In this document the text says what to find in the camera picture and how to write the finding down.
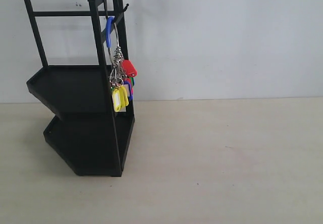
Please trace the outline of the black two-tier metal rack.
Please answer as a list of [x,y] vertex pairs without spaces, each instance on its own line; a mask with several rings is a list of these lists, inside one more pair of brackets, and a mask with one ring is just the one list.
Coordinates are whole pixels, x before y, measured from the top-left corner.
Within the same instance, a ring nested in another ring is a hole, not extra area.
[[[109,76],[112,64],[105,42],[113,0],[88,0],[87,11],[35,11],[24,0],[41,69],[28,81],[29,92],[54,114],[43,132],[45,141],[79,176],[120,177],[135,123],[133,100],[115,112]],[[90,17],[97,65],[50,65],[39,33],[38,17]],[[129,60],[125,14],[118,22],[119,43]]]

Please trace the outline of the black S hook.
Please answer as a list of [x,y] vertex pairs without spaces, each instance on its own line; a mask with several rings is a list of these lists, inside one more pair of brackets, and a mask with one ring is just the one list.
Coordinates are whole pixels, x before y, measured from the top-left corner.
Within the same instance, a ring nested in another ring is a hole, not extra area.
[[123,0],[113,0],[113,10],[108,15],[114,16],[113,22],[118,24],[124,18],[124,13],[128,9],[129,4],[124,6]]

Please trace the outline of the colourful key tag bunch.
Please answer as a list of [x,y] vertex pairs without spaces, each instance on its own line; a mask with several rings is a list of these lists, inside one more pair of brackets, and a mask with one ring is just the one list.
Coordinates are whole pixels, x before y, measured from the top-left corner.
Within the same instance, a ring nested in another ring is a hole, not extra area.
[[[112,51],[112,30],[115,31],[116,35],[116,48],[114,51]],[[117,113],[125,109],[129,105],[129,102],[133,100],[134,78],[137,76],[137,70],[130,60],[124,58],[114,17],[107,18],[105,42],[112,64],[109,81],[111,84],[113,108]]]

